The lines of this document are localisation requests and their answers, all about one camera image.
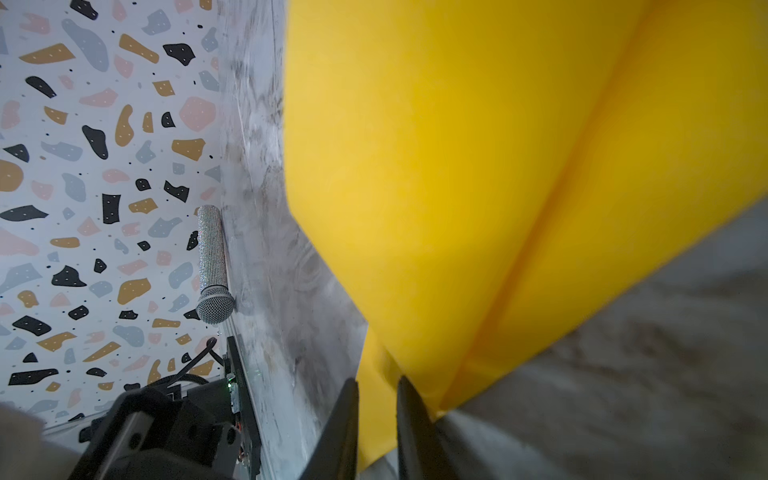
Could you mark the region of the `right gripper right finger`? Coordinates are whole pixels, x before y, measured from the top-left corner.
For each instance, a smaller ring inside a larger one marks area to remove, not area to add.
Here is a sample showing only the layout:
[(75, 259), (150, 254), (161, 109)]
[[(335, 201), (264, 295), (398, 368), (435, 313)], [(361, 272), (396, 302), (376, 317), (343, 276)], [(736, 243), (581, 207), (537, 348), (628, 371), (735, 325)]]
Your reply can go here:
[(396, 410), (399, 478), (457, 480), (426, 406), (406, 376), (398, 381)]

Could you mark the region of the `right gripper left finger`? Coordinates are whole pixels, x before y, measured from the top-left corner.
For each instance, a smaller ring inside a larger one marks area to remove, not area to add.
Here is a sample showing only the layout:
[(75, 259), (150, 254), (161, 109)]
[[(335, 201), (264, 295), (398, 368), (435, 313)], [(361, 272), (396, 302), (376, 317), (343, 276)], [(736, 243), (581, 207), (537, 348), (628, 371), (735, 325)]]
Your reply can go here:
[(355, 479), (358, 432), (359, 387), (356, 380), (348, 378), (300, 479)]

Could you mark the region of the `yellow square paper sheet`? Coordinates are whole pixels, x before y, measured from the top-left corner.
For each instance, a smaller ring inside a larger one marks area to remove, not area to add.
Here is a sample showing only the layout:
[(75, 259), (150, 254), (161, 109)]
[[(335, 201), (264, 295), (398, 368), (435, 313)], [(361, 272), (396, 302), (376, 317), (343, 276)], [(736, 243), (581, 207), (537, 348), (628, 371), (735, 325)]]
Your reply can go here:
[(763, 1), (293, 1), (292, 215), (395, 386), (480, 394), (767, 192)]

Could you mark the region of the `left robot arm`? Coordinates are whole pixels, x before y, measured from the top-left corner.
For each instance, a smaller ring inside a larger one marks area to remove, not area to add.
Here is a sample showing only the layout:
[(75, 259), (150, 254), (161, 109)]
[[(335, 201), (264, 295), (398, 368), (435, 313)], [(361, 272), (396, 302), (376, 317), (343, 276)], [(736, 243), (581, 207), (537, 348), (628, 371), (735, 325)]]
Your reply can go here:
[(3, 479), (231, 479), (241, 450), (232, 422), (149, 387), (121, 395), (81, 452), (45, 440), (39, 418), (1, 406)]

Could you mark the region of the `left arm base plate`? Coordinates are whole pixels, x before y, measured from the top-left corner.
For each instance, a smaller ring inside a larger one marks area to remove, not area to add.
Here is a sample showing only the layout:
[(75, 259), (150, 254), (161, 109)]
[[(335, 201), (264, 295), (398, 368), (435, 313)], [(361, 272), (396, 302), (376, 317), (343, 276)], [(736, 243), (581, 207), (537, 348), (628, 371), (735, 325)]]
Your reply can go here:
[(242, 435), (242, 461), (247, 479), (261, 478), (262, 442), (244, 363), (232, 335), (226, 338), (226, 378), (232, 397), (232, 408)]

